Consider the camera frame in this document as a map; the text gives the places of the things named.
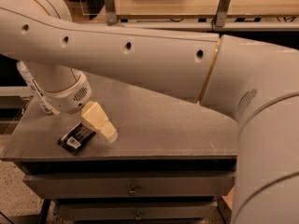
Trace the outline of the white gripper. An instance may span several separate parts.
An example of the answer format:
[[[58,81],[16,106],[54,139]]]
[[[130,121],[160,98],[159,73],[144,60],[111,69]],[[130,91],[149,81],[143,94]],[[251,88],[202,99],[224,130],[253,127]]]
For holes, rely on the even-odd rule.
[[[81,118],[86,127],[109,143],[117,139],[118,132],[102,106],[89,101],[92,88],[83,72],[60,65],[30,62],[24,64],[41,93],[55,109],[66,114],[74,114],[83,107]]]

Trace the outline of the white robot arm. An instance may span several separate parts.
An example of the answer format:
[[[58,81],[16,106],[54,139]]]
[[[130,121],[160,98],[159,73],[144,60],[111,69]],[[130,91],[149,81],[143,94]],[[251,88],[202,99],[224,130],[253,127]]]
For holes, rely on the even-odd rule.
[[[299,51],[250,39],[76,23],[64,0],[0,1],[0,53],[65,113],[95,74],[237,122],[231,224],[299,224]]]

